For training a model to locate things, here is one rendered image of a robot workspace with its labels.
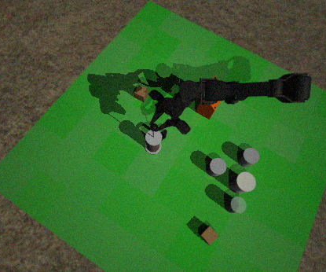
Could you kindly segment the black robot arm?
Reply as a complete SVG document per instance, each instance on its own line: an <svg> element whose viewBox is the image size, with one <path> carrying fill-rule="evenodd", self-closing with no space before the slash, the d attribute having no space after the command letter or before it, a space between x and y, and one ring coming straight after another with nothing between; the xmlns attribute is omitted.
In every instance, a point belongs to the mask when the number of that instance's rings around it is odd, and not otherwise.
<svg viewBox="0 0 326 272"><path fill-rule="evenodd" d="M278 79L268 79L268 82L254 83L225 82L205 78L200 78L200 82L186 80L180 85L179 94L190 104L199 98L202 105L213 105L218 101L235 104L254 96L275 97L283 103L299 103L310 98L312 78L307 75L295 72L284 74ZM165 97L159 105L167 115L173 117L179 117L185 107L172 97Z"/></svg>

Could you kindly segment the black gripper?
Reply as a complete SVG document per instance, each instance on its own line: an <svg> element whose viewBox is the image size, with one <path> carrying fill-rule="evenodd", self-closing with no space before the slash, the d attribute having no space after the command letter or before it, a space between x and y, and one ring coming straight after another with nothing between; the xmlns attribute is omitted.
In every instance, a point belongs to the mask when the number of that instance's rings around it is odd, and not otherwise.
<svg viewBox="0 0 326 272"><path fill-rule="evenodd" d="M159 117L161 117L162 114L164 114L164 110L162 107L160 107L159 104L164 100L165 97L157 90L152 90L148 95L152 98L152 100L158 101L155 104L156 111L149 124L152 125L155 121L157 121ZM185 105L184 109L188 108L188 106L190 105L187 100L183 99L180 96L179 92L177 94L174 94L172 98L174 98L178 104ZM191 127L184 120L180 120L178 117L173 117L173 115L170 116L171 119L167 119L167 121L163 123L160 127L158 127L155 132L171 126L176 127L182 134L187 134L188 132L190 132Z"/></svg>

